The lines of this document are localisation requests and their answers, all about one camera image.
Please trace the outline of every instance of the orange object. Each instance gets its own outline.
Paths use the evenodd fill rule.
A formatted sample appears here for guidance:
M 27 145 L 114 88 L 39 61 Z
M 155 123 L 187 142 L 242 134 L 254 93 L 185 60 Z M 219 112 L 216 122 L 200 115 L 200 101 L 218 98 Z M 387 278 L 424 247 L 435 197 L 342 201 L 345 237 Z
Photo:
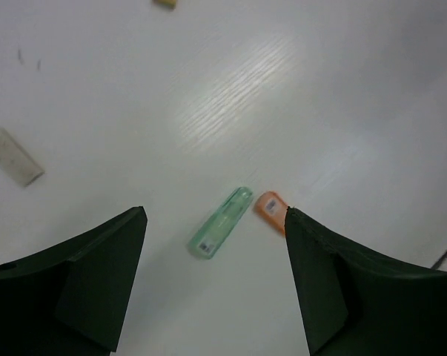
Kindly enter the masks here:
M 254 204 L 254 210 L 269 225 L 285 236 L 284 222 L 288 205 L 274 191 L 267 191 Z

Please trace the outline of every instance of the white floor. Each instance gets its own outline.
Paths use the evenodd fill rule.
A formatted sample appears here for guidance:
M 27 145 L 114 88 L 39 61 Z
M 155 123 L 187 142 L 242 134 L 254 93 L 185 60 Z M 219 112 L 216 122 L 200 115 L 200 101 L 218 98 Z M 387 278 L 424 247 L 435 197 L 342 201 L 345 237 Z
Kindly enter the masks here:
M 0 1 L 0 126 L 47 172 L 0 171 L 0 263 L 145 207 L 117 355 L 307 355 L 283 239 L 248 213 L 212 261 L 184 244 L 247 185 L 432 265 L 447 0 Z

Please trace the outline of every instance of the dark green flap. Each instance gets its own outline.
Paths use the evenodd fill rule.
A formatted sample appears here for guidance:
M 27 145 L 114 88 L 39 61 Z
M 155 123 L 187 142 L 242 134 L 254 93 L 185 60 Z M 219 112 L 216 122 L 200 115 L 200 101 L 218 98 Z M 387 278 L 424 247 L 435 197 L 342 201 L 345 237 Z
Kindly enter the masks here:
M 311 355 L 447 352 L 447 273 L 395 260 L 289 208 L 286 240 Z

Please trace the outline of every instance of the yellow object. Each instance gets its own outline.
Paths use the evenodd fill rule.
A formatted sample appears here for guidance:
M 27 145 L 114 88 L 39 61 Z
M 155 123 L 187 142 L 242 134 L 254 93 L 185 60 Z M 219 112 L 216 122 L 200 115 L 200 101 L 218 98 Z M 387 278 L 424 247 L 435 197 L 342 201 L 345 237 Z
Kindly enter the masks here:
M 177 5 L 177 0 L 154 0 L 158 4 L 163 4 L 169 7 L 175 7 Z

